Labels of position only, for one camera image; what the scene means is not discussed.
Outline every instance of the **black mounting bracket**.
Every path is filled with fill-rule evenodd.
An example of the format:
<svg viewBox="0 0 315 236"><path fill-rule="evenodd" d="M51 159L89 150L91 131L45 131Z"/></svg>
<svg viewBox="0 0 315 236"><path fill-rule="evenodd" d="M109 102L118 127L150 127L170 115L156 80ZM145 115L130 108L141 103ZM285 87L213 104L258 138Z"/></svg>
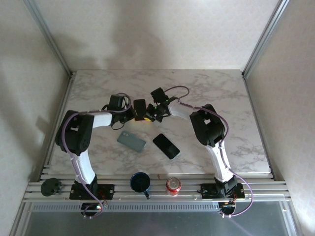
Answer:
<svg viewBox="0 0 315 236"><path fill-rule="evenodd" d="M243 185L238 183L233 190L231 190L226 196L222 196L218 194L217 185L215 183L203 183L200 185L201 190L198 193L201 194L202 199L222 199L222 198L237 198L237 199L245 199L245 193L243 189Z"/></svg>
<svg viewBox="0 0 315 236"><path fill-rule="evenodd" d="M112 200L114 196L115 185L97 184L95 196L100 200ZM71 187L70 200L93 200L93 197L85 190L80 183L75 183Z"/></svg>

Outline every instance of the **gray smartphone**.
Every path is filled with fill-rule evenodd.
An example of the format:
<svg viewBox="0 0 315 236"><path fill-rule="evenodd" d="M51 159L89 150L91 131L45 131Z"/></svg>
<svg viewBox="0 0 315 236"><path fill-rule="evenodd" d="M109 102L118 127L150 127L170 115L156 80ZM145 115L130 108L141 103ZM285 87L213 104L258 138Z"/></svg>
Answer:
<svg viewBox="0 0 315 236"><path fill-rule="evenodd" d="M135 150L138 153L142 152L144 146L147 144L146 141L139 139L137 136L128 131L123 131L118 137L117 142Z"/></svg>

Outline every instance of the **smartphone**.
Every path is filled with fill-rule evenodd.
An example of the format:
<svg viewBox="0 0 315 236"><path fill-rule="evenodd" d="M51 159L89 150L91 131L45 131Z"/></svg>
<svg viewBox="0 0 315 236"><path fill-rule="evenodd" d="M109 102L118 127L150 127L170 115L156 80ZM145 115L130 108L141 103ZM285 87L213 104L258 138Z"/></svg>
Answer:
<svg viewBox="0 0 315 236"><path fill-rule="evenodd" d="M153 143L171 160L180 152L179 149L163 134L156 136L153 139Z"/></svg>
<svg viewBox="0 0 315 236"><path fill-rule="evenodd" d="M138 153L141 153L144 146L147 144L146 141L139 139L137 136L128 131L123 131L119 135L117 142L127 146L128 148L131 148Z"/></svg>
<svg viewBox="0 0 315 236"><path fill-rule="evenodd" d="M137 99L133 101L133 107L134 110L136 111L136 116L135 116L135 120L139 121L139 120L144 120L144 115L146 113L146 100L145 99Z"/></svg>

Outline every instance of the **round black knob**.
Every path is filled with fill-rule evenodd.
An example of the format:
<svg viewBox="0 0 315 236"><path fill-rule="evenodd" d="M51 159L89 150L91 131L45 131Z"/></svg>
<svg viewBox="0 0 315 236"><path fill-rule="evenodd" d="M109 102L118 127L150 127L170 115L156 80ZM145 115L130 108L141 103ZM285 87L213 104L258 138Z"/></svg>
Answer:
<svg viewBox="0 0 315 236"><path fill-rule="evenodd" d="M45 197L56 194L60 190L61 182L56 178L49 178L40 187L41 194Z"/></svg>

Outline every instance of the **red soda can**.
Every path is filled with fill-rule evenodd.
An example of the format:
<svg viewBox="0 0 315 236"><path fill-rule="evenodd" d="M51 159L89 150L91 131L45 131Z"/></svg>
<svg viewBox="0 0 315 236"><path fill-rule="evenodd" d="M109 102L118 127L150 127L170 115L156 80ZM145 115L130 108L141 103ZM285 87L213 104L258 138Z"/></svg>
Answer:
<svg viewBox="0 0 315 236"><path fill-rule="evenodd" d="M166 188L172 196L176 196L179 190L181 190L181 187L182 183L175 177L169 178L166 182Z"/></svg>

